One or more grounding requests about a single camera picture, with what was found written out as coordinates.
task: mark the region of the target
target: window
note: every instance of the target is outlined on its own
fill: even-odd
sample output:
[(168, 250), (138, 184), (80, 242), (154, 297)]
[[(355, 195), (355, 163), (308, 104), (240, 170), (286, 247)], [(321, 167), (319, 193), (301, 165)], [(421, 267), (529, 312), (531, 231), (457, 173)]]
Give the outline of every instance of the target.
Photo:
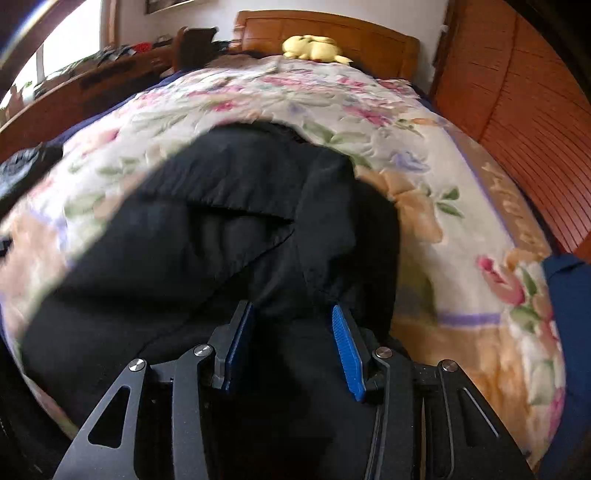
[[(102, 0), (86, 0), (51, 32), (15, 79), (19, 91), (28, 82), (36, 85), (47, 75), (100, 50), (101, 3)], [(9, 100), (7, 93), (0, 108), (6, 107)]]

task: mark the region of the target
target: bed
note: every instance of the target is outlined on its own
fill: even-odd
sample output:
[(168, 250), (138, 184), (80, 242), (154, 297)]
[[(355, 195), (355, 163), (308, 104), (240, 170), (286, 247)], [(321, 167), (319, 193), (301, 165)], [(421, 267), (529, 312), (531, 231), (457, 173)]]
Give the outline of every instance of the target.
[[(304, 11), (243, 11), (234, 33), (234, 55), (140, 92), (74, 134), (62, 161), (3, 221), (13, 245), (0, 266), (2, 333), (16, 362), (46, 292), (150, 171), (214, 125), (280, 121), (348, 155), (357, 176), (398, 209), (403, 236), (392, 335), (415, 361), (458, 361), (536, 465), (556, 431), (565, 388), (540, 266), (550, 247), (493, 158), (420, 103), (408, 81), (418, 41)], [(334, 38), (365, 73), (278, 56), (282, 40), (307, 33)], [(262, 58), (245, 54), (253, 50)], [(75, 435), (59, 406), (29, 384)]]

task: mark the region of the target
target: red object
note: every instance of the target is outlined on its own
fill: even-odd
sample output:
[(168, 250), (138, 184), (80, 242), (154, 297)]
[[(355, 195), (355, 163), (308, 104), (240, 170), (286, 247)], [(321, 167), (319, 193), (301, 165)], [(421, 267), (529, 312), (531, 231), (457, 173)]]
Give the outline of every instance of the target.
[(131, 48), (133, 48), (138, 53), (144, 53), (146, 51), (152, 50), (152, 44), (149, 41), (143, 41), (142, 43), (137, 43)]

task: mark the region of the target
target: slatted wood panel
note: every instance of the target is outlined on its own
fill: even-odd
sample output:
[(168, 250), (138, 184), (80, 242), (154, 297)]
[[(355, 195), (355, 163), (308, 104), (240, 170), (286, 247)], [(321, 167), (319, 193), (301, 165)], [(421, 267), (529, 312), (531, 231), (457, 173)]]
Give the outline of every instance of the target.
[[(591, 105), (503, 0), (466, 0), (460, 21), (435, 95), (439, 110), (524, 189), (564, 249), (577, 251), (591, 231)], [(591, 245), (577, 253), (591, 260)]]
[(412, 80), (419, 42), (389, 28), (356, 18), (300, 10), (242, 11), (234, 27), (232, 51), (282, 54), (284, 40), (294, 35), (334, 38), (343, 55), (380, 78)]

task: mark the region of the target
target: wooden headboard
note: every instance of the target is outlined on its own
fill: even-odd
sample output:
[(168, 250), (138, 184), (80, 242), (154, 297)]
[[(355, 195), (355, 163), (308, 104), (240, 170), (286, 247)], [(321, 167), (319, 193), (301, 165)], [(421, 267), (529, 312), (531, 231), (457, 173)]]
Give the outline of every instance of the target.
[(300, 10), (244, 10), (236, 18), (230, 49), (280, 55), (284, 40), (307, 34), (334, 38), (344, 56), (378, 78), (413, 79), (419, 49), (416, 38), (341, 15)]

